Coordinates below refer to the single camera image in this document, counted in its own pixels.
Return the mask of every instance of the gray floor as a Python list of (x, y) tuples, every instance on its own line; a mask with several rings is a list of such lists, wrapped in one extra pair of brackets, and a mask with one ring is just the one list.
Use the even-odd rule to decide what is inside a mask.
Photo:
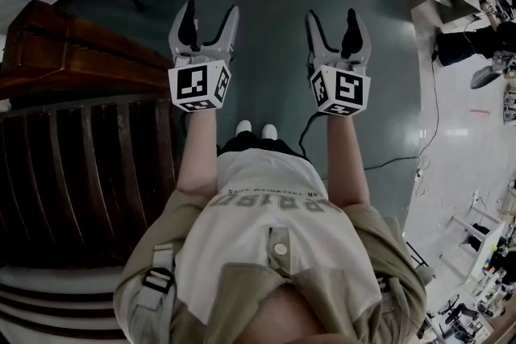
[[(141, 0), (138, 13), (130, 0), (61, 0), (66, 11), (90, 19), (170, 56), (167, 43), (173, 18), (187, 0)], [(224, 144), (240, 119), (259, 131), (265, 123), (295, 151), (308, 118), (316, 111), (306, 80), (305, 14), (319, 15), (330, 45), (338, 47), (354, 7), (369, 29), (372, 78), (368, 109), (356, 117), (366, 167), (418, 154), (420, 86), (414, 26), (407, 0), (196, 0), (199, 39), (212, 40), (232, 4), (240, 8), (233, 78), (218, 112), (218, 142)], [(315, 121), (306, 136), (308, 157), (326, 173), (326, 124)], [(404, 224), (414, 185), (415, 160), (368, 172), (372, 203), (385, 216)]]

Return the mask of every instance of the desk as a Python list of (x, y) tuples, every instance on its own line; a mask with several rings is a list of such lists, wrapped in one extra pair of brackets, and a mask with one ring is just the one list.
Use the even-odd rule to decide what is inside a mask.
[(478, 209), (475, 206), (472, 206), (471, 209), (478, 212), (480, 215), (486, 217), (490, 221), (496, 223), (497, 226), (487, 235), (484, 235), (480, 231), (477, 231), (475, 228), (470, 226), (468, 223), (462, 221), (460, 218), (457, 218), (455, 216), (451, 218), (452, 221), (455, 221), (458, 224), (462, 225), (471, 235), (474, 235), (482, 241), (481, 247), (479, 248), (477, 253), (474, 253), (472, 251), (468, 252), (469, 255), (473, 258), (473, 262), (472, 266), (470, 267), (470, 270), (465, 274), (461, 270), (459, 270), (452, 262), (450, 262), (450, 260), (447, 259), (444, 255), (440, 256), (441, 260), (446, 264), (446, 266), (450, 268), (450, 270), (465, 283), (467, 283), (471, 278), (480, 280), (482, 275), (482, 268), (484, 267), (485, 262), (489, 258), (491, 258), (493, 251), (496, 250), (496, 245), (498, 244), (498, 241), (500, 240), (500, 237), (502, 236), (503, 230), (505, 228), (504, 222), (501, 222), (489, 213), (486, 213), (485, 211)]

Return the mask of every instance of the white t-shirt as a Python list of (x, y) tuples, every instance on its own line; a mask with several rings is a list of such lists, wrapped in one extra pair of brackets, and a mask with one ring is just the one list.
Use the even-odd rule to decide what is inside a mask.
[(352, 320), (381, 300), (362, 242), (328, 201), (310, 162), (260, 149), (228, 152), (218, 158), (218, 190), (176, 257), (177, 298), (200, 322), (208, 322), (225, 264), (269, 266), (268, 237), (277, 228), (288, 230), (291, 275), (314, 267), (345, 270)]

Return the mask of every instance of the sneaker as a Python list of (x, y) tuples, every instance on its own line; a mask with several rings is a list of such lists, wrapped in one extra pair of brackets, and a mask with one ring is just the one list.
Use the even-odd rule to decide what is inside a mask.
[(261, 131), (262, 139), (272, 139), (273, 141), (277, 140), (277, 130), (274, 125), (270, 123), (264, 126), (264, 129)]
[(249, 121), (240, 121), (236, 127), (235, 136), (238, 136), (240, 132), (252, 132), (252, 126)]

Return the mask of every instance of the white table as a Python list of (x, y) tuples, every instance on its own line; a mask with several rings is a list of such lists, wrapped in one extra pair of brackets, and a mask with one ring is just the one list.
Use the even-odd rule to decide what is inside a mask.
[(450, 268), (450, 270), (465, 283), (467, 283), (471, 278), (474, 278), (475, 280), (480, 280), (482, 276), (482, 268), (484, 267), (485, 262), (491, 257), (494, 250), (496, 250), (498, 241), (500, 240), (500, 237), (503, 235), (503, 230), (505, 228), (505, 223), (500, 221), (499, 219), (496, 219), (495, 217), (493, 217), (493, 215), (483, 211), (482, 209), (478, 209), (476, 206), (472, 206), (471, 209), (473, 209), (475, 212), (479, 213), (483, 217), (489, 219), (490, 221), (494, 222), (497, 226), (494, 228), (494, 230), (491, 230), (487, 235), (484, 235), (480, 231), (470, 226), (468, 223), (461, 220), (460, 218), (456, 216), (453, 216), (451, 218), (452, 221), (457, 222), (458, 224), (463, 226), (471, 235), (474, 235), (482, 241), (482, 244), (478, 249), (478, 252), (474, 252), (473, 250), (467, 250), (468, 254), (473, 258), (473, 262), (469, 271), (466, 273), (463, 273), (444, 255), (440, 256), (441, 260), (446, 264), (446, 266)]

